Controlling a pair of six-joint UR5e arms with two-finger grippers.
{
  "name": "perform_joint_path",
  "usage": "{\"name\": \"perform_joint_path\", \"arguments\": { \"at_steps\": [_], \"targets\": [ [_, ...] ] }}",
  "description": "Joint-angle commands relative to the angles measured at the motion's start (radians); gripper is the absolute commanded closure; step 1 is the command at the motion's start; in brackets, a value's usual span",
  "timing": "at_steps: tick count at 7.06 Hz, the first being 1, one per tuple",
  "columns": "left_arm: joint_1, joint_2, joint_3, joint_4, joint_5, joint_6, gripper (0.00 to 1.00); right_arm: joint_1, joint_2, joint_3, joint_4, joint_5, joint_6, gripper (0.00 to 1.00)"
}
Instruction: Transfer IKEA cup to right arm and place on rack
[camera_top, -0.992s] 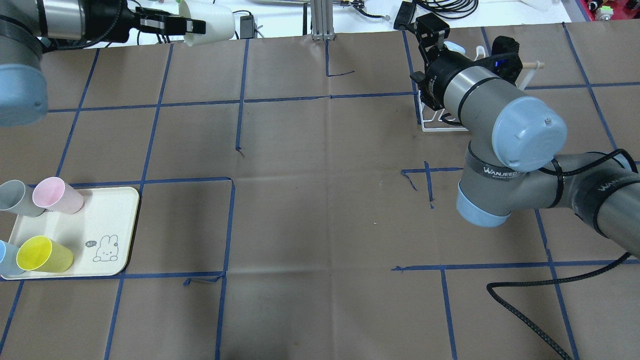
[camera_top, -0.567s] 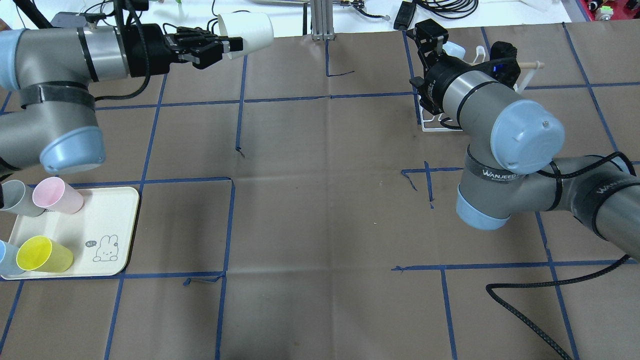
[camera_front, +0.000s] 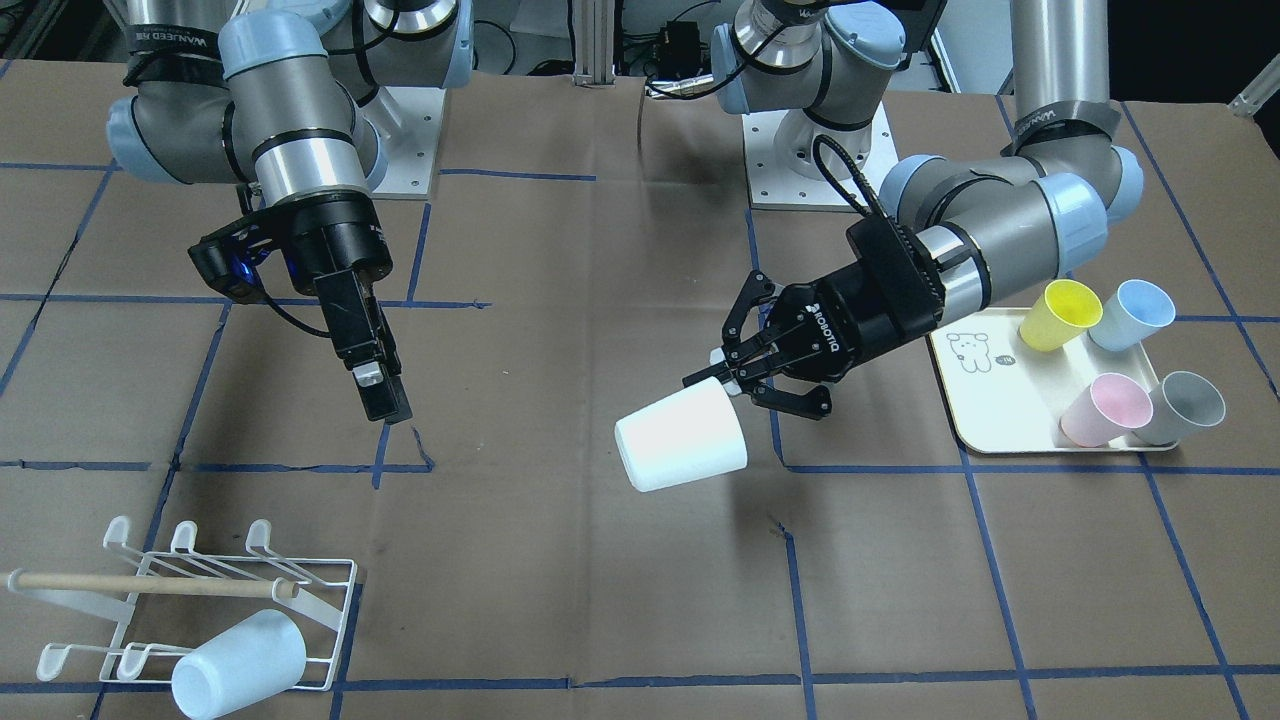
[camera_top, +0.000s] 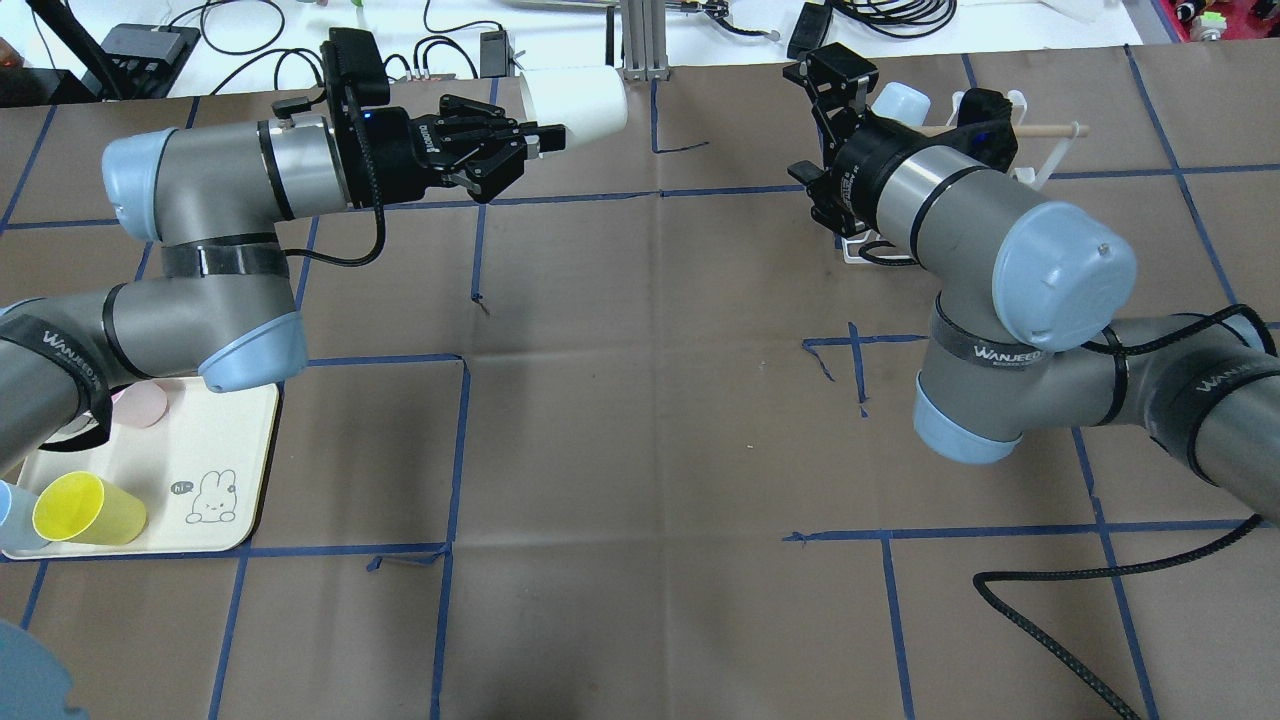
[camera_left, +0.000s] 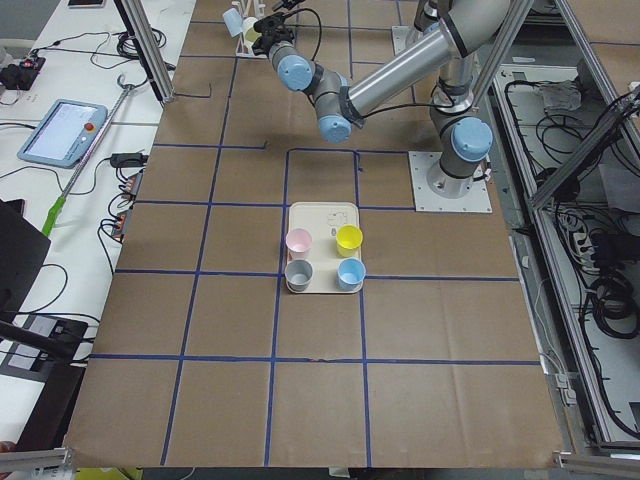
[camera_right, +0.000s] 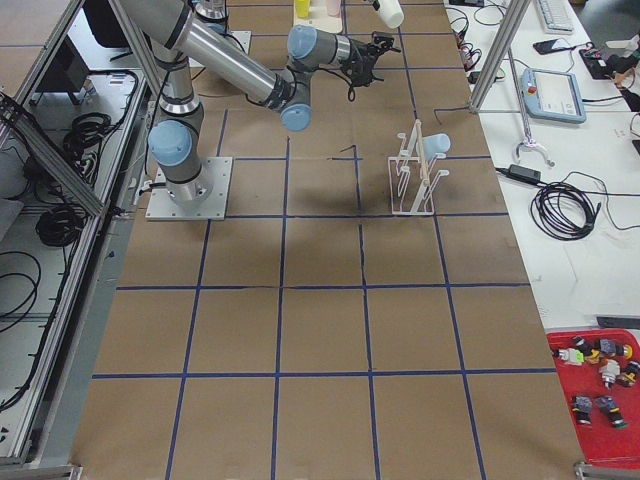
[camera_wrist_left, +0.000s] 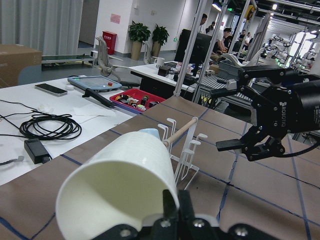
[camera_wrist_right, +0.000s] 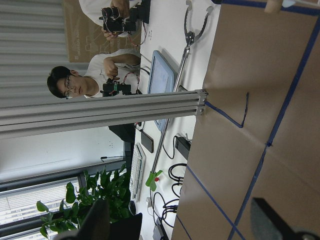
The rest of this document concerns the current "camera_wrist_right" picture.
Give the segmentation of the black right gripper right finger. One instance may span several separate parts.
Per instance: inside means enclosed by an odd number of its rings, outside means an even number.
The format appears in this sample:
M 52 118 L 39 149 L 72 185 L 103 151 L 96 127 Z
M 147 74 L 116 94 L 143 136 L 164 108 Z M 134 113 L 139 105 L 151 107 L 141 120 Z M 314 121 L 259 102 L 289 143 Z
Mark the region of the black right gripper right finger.
M 255 240 L 295 239 L 295 232 L 264 198 L 252 198 L 250 225 Z

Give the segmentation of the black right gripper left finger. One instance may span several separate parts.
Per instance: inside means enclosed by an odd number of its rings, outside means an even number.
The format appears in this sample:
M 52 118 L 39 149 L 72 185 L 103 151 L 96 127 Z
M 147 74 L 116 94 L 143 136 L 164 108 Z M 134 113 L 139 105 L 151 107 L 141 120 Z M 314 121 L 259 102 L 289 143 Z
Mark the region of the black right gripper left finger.
M 110 211 L 108 201 L 98 199 L 92 205 L 76 240 L 107 240 L 110 235 Z

